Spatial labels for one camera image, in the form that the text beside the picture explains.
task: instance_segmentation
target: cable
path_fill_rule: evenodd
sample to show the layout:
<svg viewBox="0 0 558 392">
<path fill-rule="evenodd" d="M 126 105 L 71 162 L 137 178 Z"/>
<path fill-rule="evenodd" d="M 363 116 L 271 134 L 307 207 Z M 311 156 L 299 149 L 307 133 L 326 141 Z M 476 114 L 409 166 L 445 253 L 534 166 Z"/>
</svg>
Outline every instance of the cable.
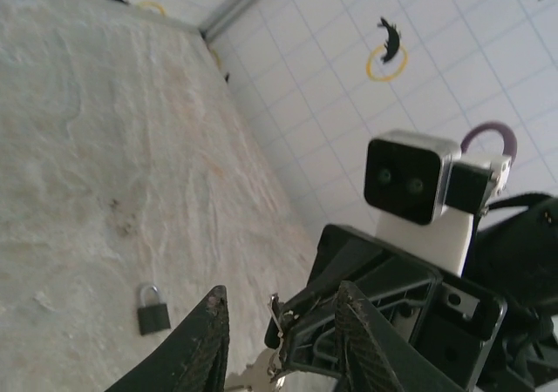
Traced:
<svg viewBox="0 0 558 392">
<path fill-rule="evenodd" d="M 486 131 L 496 131 L 504 140 L 503 155 L 509 155 L 512 158 L 512 164 L 517 156 L 517 138 L 515 132 L 508 125 L 501 122 L 486 122 L 474 127 L 461 141 L 461 151 L 467 152 L 469 145 L 479 134 Z"/>
</svg>

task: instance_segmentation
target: padlock shackle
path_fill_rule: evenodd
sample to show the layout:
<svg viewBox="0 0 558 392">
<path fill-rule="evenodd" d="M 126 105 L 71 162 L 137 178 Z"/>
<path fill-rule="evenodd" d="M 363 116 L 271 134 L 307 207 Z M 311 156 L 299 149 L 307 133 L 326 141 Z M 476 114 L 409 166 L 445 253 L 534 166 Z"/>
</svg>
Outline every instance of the padlock shackle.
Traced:
<svg viewBox="0 0 558 392">
<path fill-rule="evenodd" d="M 158 303 L 162 303 L 163 300 L 160 297 L 160 291 L 159 288 L 156 287 L 153 283 L 149 283 L 146 285 L 143 285 L 142 287 L 139 288 L 139 305 L 141 307 L 145 307 L 146 306 L 146 293 L 150 290 L 153 290 L 153 292 L 155 293 L 155 296 L 157 297 L 157 302 Z"/>
</svg>

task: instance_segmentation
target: metal key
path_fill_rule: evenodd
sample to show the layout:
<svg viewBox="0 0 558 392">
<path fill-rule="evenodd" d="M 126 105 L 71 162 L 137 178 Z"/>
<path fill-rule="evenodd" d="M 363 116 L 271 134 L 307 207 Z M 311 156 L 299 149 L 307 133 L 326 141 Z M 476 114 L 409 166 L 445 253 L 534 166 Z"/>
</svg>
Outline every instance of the metal key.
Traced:
<svg viewBox="0 0 558 392">
<path fill-rule="evenodd" d="M 284 377 L 272 382 L 270 363 L 276 351 L 271 348 L 263 350 L 254 364 L 249 364 L 240 375 L 230 375 L 225 382 L 225 392 L 247 390 L 250 392 L 277 392 L 284 383 Z"/>
</svg>

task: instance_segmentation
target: padlock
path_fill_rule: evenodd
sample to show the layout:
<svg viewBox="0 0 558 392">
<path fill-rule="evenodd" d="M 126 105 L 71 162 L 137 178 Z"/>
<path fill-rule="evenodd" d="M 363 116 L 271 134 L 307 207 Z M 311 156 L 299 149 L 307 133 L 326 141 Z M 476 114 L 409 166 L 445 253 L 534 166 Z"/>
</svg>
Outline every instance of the padlock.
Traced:
<svg viewBox="0 0 558 392">
<path fill-rule="evenodd" d="M 153 305 L 146 304 L 146 293 L 149 290 L 153 290 L 157 298 L 157 303 Z M 141 335 L 148 335 L 170 329 L 171 321 L 168 317 L 167 304 L 162 303 L 159 289 L 155 285 L 145 285 L 140 289 L 139 297 L 139 333 Z"/>
</svg>

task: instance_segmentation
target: yellow ring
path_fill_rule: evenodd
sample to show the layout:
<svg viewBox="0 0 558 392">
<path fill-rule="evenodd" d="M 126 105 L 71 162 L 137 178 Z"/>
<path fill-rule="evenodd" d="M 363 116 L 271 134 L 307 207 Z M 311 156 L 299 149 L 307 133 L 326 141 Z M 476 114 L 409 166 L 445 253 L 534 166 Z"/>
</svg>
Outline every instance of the yellow ring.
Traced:
<svg viewBox="0 0 558 392">
<path fill-rule="evenodd" d="M 216 50 L 211 50 L 211 55 L 213 55 L 213 58 L 215 60 L 215 62 L 217 63 L 217 68 L 220 70 L 221 69 L 221 58 L 219 57 L 219 54 L 217 53 Z"/>
<path fill-rule="evenodd" d="M 157 2 L 139 2 L 138 3 L 139 7 L 154 7 L 155 9 L 157 9 L 161 15 L 166 16 L 167 13 L 165 12 L 165 8 L 163 6 L 161 6 L 160 4 L 158 4 Z"/>
<path fill-rule="evenodd" d="M 384 46 L 380 45 L 374 51 L 372 51 L 372 53 L 368 57 L 368 62 L 366 63 L 366 73 L 368 74 L 370 80 L 384 81 L 384 82 L 392 81 L 395 77 L 397 77 L 399 74 L 403 72 L 403 70 L 407 66 L 407 62 L 409 61 L 409 54 L 407 54 L 407 50 L 403 47 L 403 45 L 399 46 L 399 49 L 403 52 L 403 62 L 393 74 L 391 74 L 390 76 L 383 76 L 383 77 L 379 77 L 374 74 L 374 72 L 372 71 L 372 62 L 374 61 L 376 55 L 384 50 Z"/>
</svg>

